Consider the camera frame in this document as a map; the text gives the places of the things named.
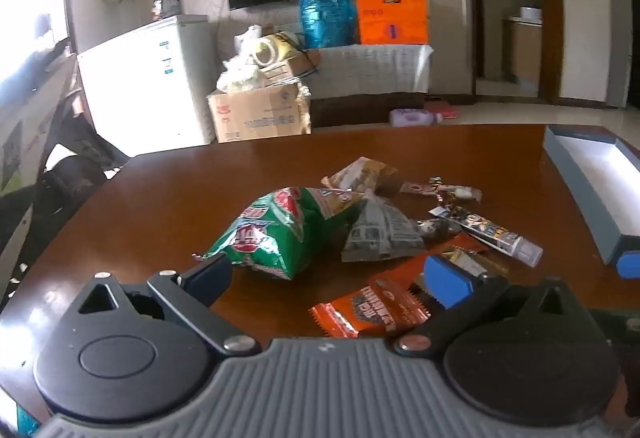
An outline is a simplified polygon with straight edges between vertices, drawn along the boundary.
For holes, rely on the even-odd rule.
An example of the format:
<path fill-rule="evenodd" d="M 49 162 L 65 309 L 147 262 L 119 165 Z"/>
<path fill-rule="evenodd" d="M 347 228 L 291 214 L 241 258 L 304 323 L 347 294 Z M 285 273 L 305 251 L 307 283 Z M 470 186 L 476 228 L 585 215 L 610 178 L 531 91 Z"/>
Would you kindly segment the black white tube snack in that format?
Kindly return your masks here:
<path fill-rule="evenodd" d="M 535 268 L 544 250 L 524 236 L 500 224 L 472 213 L 460 206 L 441 205 L 430 210 L 430 214 L 457 224 L 462 230 L 498 252 L 510 256 L 530 268 Z"/>

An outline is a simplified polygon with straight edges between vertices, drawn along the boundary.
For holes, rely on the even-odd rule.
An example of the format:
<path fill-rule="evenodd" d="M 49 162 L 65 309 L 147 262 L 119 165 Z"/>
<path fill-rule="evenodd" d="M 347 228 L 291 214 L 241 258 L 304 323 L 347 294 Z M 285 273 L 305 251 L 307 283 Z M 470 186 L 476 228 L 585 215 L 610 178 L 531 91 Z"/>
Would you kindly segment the orange wafer snack packet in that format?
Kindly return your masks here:
<path fill-rule="evenodd" d="M 509 274 L 505 266 L 489 259 L 477 245 L 465 248 L 442 244 L 396 268 L 371 276 L 357 291 L 313 306 L 311 317 L 327 336 L 336 338 L 379 338 L 416 328 L 444 311 L 423 280 L 426 258 L 432 255 L 450 260 L 472 276 Z"/>

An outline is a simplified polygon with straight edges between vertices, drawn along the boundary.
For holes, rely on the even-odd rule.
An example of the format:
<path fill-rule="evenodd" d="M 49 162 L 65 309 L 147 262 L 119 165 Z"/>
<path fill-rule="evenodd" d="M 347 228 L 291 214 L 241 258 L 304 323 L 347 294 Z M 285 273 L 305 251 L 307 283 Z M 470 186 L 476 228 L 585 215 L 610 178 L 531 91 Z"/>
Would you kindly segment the green chips bag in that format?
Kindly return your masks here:
<path fill-rule="evenodd" d="M 248 267 L 292 280 L 314 256 L 358 217 L 359 192 L 285 187 L 269 192 L 242 210 L 204 254 L 225 254 L 235 267 Z"/>

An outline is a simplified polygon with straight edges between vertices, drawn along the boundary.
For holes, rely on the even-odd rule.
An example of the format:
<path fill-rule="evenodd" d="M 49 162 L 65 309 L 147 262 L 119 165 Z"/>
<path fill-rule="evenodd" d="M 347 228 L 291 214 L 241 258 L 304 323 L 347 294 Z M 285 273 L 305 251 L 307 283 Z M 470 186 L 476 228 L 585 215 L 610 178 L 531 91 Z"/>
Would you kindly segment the clear pink candy packet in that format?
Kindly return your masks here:
<path fill-rule="evenodd" d="M 442 178 L 433 177 L 427 184 L 417 184 L 416 182 L 405 182 L 400 187 L 401 193 L 415 194 L 421 196 L 432 196 L 439 203 L 451 203 L 454 201 L 476 201 L 480 202 L 483 193 L 480 189 L 468 186 L 456 186 L 455 184 L 444 184 Z"/>

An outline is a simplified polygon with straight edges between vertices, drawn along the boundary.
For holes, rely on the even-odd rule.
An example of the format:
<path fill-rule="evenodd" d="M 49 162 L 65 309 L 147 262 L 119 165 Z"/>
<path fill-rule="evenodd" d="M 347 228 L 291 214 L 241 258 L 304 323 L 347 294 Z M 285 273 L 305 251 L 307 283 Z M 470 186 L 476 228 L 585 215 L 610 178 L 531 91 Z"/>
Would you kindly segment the grey nut snack packet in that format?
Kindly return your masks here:
<path fill-rule="evenodd" d="M 342 250 L 342 262 L 380 262 L 422 254 L 414 223 L 386 198 L 367 194 Z"/>

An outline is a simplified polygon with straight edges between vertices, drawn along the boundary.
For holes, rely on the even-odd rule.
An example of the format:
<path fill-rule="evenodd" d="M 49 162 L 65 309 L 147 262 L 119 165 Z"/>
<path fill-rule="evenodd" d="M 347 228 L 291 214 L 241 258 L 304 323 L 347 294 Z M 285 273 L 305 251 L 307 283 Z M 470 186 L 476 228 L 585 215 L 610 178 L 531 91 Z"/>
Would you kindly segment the brown paper snack packet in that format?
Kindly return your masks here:
<path fill-rule="evenodd" d="M 360 156 L 332 176 L 322 178 L 321 183 L 330 189 L 383 194 L 398 191 L 401 179 L 397 168 Z"/>

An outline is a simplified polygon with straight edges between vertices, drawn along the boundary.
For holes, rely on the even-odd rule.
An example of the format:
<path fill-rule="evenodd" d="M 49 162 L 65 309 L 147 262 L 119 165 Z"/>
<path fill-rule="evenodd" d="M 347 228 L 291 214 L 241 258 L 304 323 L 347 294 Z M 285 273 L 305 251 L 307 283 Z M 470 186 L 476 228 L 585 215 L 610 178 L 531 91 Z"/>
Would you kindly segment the small panda candy packet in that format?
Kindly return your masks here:
<path fill-rule="evenodd" d="M 422 238 L 429 241 L 447 241 L 461 232 L 458 224 L 444 218 L 418 220 L 414 225 Z"/>

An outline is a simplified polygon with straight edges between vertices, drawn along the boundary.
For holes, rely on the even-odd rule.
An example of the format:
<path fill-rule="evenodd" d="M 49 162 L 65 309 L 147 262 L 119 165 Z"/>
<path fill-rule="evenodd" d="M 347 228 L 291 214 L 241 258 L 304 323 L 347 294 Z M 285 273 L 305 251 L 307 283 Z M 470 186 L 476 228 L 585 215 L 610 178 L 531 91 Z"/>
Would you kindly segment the grey cardboard box tray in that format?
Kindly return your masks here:
<path fill-rule="evenodd" d="M 639 158 L 622 139 L 590 126 L 549 125 L 544 150 L 582 213 L 601 259 L 616 268 L 639 250 Z"/>

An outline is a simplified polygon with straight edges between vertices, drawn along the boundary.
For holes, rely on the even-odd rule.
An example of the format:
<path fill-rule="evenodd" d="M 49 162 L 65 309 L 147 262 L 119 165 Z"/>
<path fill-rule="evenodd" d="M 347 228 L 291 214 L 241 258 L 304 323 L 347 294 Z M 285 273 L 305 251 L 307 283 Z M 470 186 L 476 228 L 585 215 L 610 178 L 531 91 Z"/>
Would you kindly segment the purple detergent bottle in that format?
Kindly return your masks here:
<path fill-rule="evenodd" d="M 390 126 L 393 128 L 432 126 L 440 124 L 442 113 L 432 113 L 424 109 L 394 109 L 390 111 Z"/>

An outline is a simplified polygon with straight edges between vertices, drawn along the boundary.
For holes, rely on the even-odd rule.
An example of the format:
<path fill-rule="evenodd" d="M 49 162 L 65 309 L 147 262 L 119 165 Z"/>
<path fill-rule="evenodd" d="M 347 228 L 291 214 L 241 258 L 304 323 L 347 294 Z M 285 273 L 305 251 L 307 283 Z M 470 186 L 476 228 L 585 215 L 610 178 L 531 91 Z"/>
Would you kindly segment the dark scooter by window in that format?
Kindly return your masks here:
<path fill-rule="evenodd" d="M 1 273 L 32 264 L 128 158 L 98 135 L 63 39 L 1 83 Z"/>

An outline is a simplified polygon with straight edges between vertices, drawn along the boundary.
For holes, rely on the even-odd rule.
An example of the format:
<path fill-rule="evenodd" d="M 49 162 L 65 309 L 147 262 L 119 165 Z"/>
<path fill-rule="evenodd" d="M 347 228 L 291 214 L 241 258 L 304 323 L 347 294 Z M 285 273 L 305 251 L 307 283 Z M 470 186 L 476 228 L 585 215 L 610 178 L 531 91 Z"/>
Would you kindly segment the cabinet with white cloth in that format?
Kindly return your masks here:
<path fill-rule="evenodd" d="M 428 45 L 350 45 L 318 51 L 304 77 L 314 128 L 385 123 L 390 111 L 424 106 L 434 50 Z"/>

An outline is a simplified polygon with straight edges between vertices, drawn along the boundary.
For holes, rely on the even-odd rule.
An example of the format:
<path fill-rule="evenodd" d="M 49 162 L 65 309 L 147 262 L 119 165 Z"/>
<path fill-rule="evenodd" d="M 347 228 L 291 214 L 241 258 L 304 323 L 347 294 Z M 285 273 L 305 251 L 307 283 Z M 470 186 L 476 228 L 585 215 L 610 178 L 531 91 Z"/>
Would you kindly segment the small cardboard box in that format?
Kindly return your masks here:
<path fill-rule="evenodd" d="M 317 49 L 299 52 L 281 62 L 262 68 L 260 72 L 268 84 L 302 78 L 318 71 L 321 63 L 321 54 Z"/>

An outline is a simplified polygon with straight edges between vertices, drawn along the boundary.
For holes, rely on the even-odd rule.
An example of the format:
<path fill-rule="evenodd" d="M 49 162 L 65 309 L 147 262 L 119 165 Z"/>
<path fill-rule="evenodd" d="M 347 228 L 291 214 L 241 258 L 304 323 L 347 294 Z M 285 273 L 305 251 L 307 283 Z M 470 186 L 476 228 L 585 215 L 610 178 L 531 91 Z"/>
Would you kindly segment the white rice cooker pot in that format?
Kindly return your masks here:
<path fill-rule="evenodd" d="M 541 8 L 521 7 L 520 19 L 525 22 L 540 23 L 542 21 Z"/>

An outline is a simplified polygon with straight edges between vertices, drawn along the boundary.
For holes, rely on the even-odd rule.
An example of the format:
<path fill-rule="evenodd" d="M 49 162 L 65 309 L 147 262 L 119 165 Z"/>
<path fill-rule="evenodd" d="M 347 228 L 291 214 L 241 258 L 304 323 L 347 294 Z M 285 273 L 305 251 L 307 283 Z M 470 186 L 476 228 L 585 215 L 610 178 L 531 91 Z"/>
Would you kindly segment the orange gift bag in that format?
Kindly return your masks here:
<path fill-rule="evenodd" d="M 356 0 L 363 45 L 426 45 L 427 0 Z"/>

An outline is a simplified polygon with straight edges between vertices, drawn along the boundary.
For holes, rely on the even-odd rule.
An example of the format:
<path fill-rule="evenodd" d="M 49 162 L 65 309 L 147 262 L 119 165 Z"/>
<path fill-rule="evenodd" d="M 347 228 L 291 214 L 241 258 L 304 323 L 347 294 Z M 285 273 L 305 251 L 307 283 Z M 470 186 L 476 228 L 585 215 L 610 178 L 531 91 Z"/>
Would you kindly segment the blue plastic bag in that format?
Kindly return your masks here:
<path fill-rule="evenodd" d="M 307 48 L 333 48 L 354 42 L 353 0 L 300 0 L 300 24 Z"/>

